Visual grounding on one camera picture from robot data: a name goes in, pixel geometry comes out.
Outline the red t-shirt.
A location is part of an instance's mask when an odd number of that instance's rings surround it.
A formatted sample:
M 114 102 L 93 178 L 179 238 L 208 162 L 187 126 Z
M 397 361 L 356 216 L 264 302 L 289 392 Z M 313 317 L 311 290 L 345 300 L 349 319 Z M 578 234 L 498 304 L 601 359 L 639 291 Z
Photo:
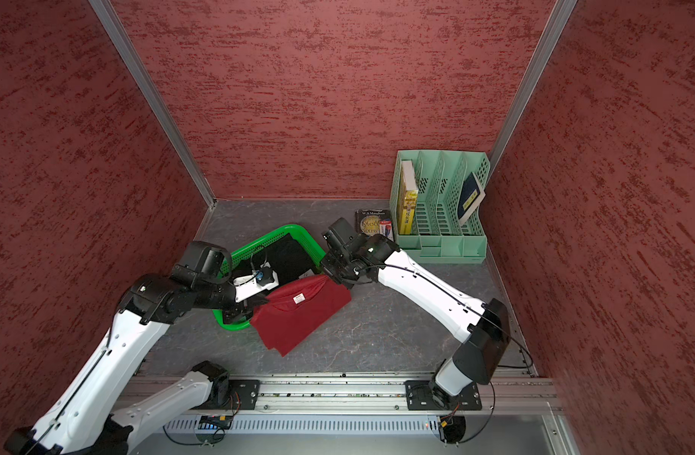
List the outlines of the red t-shirt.
M 351 292 L 326 275 L 285 284 L 255 310 L 251 326 L 268 350 L 287 356 L 348 303 Z

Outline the black t-shirt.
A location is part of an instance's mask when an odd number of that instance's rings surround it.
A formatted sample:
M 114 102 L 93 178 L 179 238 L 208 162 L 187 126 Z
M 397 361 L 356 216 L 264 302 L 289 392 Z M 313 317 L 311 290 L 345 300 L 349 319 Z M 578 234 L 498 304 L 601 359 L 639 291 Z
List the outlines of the black t-shirt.
M 269 266 L 279 276 L 280 284 L 288 284 L 317 274 L 318 268 L 309 253 L 292 235 L 286 234 L 267 246 L 256 246 L 247 252 L 241 261 L 233 260 L 234 277 L 250 276 L 264 265 Z

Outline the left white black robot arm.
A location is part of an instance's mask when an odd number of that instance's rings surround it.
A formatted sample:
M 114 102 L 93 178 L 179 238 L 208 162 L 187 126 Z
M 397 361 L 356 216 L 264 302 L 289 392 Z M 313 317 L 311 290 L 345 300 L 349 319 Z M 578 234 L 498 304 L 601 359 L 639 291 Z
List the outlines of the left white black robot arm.
M 123 294 L 106 335 L 56 404 L 34 426 L 14 430 L 9 454 L 128 454 L 173 418 L 203 404 L 233 404 L 229 373 L 203 361 L 171 386 L 116 411 L 114 404 L 158 339 L 194 309 L 225 309 L 237 289 L 222 265 L 231 253 L 194 241 L 171 274 L 146 274 Z

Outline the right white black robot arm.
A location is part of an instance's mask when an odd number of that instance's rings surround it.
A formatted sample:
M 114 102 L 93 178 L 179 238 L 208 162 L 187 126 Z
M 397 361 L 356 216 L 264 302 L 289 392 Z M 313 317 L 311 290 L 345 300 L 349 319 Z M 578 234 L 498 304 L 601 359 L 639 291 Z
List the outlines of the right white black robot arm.
M 509 312 L 502 301 L 485 303 L 457 290 L 416 263 L 395 242 L 381 234 L 358 233 L 344 218 L 334 222 L 323 238 L 329 250 L 321 267 L 336 284 L 351 287 L 366 277 L 391 288 L 440 322 L 459 342 L 428 383 L 434 400 L 448 400 L 469 386 L 491 382 L 512 341 Z

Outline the dark paperback book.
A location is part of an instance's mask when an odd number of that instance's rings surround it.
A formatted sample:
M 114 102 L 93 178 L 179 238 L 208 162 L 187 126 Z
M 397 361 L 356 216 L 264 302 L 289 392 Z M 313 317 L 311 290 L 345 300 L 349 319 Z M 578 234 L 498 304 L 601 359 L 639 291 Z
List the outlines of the dark paperback book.
M 379 233 L 379 221 L 381 219 L 390 219 L 392 215 L 390 210 L 357 210 L 355 212 L 355 226 L 357 231 L 364 233 L 370 237 Z

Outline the white red pen box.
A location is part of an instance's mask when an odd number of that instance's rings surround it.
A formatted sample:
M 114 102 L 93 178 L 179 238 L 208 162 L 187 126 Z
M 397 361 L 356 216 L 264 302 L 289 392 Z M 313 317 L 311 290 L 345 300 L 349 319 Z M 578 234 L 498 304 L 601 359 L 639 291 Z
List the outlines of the white red pen box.
M 379 221 L 379 233 L 387 237 L 388 240 L 393 241 L 393 225 L 390 219 L 381 219 Z

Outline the yellow book in organizer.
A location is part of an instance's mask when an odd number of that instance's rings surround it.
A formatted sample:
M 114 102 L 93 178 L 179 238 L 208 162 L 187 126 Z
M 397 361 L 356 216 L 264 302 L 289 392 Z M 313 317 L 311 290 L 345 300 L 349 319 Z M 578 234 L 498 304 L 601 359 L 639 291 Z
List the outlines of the yellow book in organizer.
M 399 212 L 398 233 L 400 235 L 410 235 L 412 232 L 418 196 L 419 188 L 413 162 L 403 160 L 401 162 L 400 191 L 397 204 Z

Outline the mint green file organizer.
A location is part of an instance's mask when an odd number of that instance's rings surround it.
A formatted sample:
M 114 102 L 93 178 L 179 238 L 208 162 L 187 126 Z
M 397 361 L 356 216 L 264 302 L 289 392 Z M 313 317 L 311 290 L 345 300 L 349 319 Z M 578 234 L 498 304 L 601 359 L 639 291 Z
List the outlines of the mint green file organizer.
M 395 235 L 401 249 L 422 265 L 478 265 L 485 261 L 487 236 L 478 213 L 461 225 L 457 216 L 462 185 L 475 176 L 486 185 L 491 164 L 482 152 L 404 150 L 397 153 L 389 208 L 400 220 L 401 168 L 410 161 L 418 185 L 417 213 L 410 235 Z

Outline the dark blue book in organizer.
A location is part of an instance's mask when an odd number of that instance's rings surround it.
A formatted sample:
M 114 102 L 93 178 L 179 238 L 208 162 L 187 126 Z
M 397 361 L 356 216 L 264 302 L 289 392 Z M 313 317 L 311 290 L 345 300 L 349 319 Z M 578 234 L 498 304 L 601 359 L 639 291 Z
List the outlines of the dark blue book in organizer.
M 485 190 L 476 173 L 470 173 L 463 181 L 457 201 L 457 223 L 464 226 L 478 210 L 485 198 Z

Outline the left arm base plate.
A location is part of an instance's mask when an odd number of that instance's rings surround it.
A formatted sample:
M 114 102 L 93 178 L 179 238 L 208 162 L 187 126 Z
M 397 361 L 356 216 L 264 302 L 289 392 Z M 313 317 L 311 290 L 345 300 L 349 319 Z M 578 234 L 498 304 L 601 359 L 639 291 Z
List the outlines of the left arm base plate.
M 254 411 L 260 395 L 260 381 L 256 379 L 222 379 L 214 383 L 209 405 L 215 410 Z

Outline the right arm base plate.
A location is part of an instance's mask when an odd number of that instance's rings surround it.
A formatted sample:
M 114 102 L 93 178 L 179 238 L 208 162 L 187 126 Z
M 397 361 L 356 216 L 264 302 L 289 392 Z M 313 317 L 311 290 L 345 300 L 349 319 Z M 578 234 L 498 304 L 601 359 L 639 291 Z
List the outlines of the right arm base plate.
M 410 411 L 481 411 L 482 403 L 476 384 L 465 387 L 460 394 L 444 392 L 428 380 L 404 382 L 407 407 Z

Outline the left aluminium corner post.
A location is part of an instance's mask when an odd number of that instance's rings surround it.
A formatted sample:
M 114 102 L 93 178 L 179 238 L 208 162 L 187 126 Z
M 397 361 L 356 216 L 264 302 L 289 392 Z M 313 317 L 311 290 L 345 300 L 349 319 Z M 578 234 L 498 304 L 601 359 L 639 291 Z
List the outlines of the left aluminium corner post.
M 212 210 L 217 204 L 217 197 L 208 184 L 201 167 L 192 155 L 186 139 L 177 126 L 175 119 L 173 119 L 171 112 L 169 112 L 162 95 L 154 81 L 152 81 L 152 77 L 150 77 L 135 45 L 128 36 L 113 3 L 105 0 L 90 0 L 89 4 L 147 104 L 150 106 L 150 110 L 155 115 L 199 194 L 205 200 L 207 208 Z

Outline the aluminium corner post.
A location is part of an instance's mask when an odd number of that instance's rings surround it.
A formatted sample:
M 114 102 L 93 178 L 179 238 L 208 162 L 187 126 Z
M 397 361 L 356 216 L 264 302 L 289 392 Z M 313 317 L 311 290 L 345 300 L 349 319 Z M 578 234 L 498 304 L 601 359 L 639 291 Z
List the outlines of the aluminium corner post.
M 531 100 L 535 88 L 540 82 L 577 3 L 577 0 L 557 0 L 554 3 L 548 22 L 546 22 L 537 46 L 531 55 L 524 76 L 513 97 L 510 109 L 489 153 L 491 163 L 490 176 L 493 175 L 501 158 L 505 155 L 512 135 Z
M 90 0 L 89 4 L 147 104 L 150 106 L 150 110 L 155 115 L 199 194 L 205 200 L 207 208 L 212 210 L 217 204 L 217 197 L 208 184 L 201 167 L 192 155 L 186 139 L 177 126 L 175 119 L 173 119 L 171 112 L 169 112 L 162 95 L 154 81 L 152 81 L 152 77 L 150 77 L 135 45 L 128 36 L 113 3 L 105 0 Z

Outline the aluminium front rail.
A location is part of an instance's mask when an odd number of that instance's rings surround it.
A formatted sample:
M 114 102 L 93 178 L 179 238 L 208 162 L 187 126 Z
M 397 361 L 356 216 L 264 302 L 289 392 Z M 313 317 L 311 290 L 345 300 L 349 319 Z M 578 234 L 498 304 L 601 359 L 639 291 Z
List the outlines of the aluminium front rail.
M 410 411 L 404 382 L 428 380 L 428 373 L 293 373 L 292 375 L 234 375 L 259 380 L 260 395 L 254 411 L 243 415 L 328 414 L 404 415 L 447 411 Z M 457 411 L 464 415 L 562 415 L 565 407 L 554 381 L 502 370 L 490 385 L 477 386 L 481 411 Z M 178 415 L 225 414 L 224 409 L 187 409 Z

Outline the right aluminium corner post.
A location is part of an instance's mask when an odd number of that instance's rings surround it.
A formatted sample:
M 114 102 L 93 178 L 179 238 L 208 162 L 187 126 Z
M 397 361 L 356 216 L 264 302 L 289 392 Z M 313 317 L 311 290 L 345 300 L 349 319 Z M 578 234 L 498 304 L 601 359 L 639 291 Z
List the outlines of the right aluminium corner post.
M 546 22 L 537 46 L 531 55 L 524 76 L 513 97 L 510 109 L 489 153 L 491 163 L 490 176 L 493 175 L 501 158 L 505 155 L 512 135 L 531 100 L 535 88 L 540 82 L 577 3 L 577 0 L 557 0 L 554 3 L 548 22 Z

